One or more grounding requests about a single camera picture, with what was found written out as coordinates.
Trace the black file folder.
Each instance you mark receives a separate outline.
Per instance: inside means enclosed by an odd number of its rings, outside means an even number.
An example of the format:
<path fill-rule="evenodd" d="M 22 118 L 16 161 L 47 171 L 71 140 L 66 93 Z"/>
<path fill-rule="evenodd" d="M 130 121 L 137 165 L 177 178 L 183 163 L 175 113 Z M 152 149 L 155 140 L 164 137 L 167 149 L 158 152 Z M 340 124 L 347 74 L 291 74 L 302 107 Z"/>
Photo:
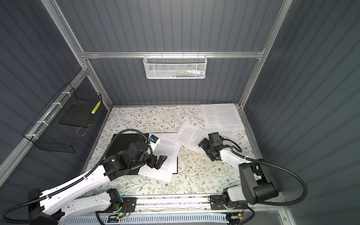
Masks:
<path fill-rule="evenodd" d="M 125 175 L 138 175 L 142 161 L 154 155 L 149 136 L 142 133 L 113 135 L 102 161 L 106 171 L 104 176 L 114 180 Z"/>

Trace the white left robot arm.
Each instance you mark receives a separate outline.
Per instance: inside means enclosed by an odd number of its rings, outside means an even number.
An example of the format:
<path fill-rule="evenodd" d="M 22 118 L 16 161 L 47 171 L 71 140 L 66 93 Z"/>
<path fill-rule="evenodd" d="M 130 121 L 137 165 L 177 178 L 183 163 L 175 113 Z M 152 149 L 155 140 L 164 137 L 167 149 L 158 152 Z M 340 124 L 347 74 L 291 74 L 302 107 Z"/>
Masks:
<path fill-rule="evenodd" d="M 121 215 L 130 212 L 129 205 L 124 203 L 115 188 L 95 196 L 81 197 L 81 195 L 145 165 L 160 169 L 167 160 L 167 156 L 155 156 L 150 149 L 153 145 L 153 143 L 147 144 L 143 141 L 131 143 L 127 150 L 101 160 L 94 171 L 80 175 L 78 183 L 71 180 L 41 192 L 39 195 L 44 197 L 44 200 L 29 206 L 29 223 L 31 225 L 62 225 L 70 218 L 90 212 Z"/>

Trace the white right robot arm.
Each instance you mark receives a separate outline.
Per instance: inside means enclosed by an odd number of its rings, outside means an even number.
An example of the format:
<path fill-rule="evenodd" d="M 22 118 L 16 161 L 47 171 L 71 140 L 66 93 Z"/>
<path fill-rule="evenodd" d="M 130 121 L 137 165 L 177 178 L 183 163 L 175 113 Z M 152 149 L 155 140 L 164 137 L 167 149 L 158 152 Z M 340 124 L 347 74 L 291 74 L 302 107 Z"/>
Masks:
<path fill-rule="evenodd" d="M 214 140 L 204 138 L 198 146 L 211 161 L 226 162 L 239 171 L 241 183 L 224 190 L 225 204 L 247 201 L 254 205 L 278 196 L 268 167 L 242 155 L 242 149 L 234 141 L 223 137 Z"/>

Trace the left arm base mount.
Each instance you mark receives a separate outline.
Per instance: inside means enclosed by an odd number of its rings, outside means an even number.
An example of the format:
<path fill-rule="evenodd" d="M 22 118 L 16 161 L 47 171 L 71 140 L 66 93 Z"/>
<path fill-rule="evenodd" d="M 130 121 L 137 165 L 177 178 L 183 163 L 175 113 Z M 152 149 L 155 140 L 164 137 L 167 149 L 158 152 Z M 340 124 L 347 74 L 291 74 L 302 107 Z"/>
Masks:
<path fill-rule="evenodd" d="M 133 213 L 135 212 L 137 205 L 137 198 L 136 197 L 123 197 L 122 203 L 118 204 L 113 210 L 114 213 Z"/>

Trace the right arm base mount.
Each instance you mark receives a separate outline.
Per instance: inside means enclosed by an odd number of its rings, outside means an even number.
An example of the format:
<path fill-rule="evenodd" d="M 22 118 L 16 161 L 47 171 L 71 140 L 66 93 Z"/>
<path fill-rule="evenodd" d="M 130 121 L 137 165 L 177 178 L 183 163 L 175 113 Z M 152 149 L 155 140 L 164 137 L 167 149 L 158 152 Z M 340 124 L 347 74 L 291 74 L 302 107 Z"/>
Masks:
<path fill-rule="evenodd" d="M 233 202 L 223 193 L 222 195 L 210 195 L 208 196 L 208 201 L 210 202 L 211 209 L 215 211 L 220 210 L 244 210 L 245 206 L 248 205 L 246 201 L 236 201 Z"/>

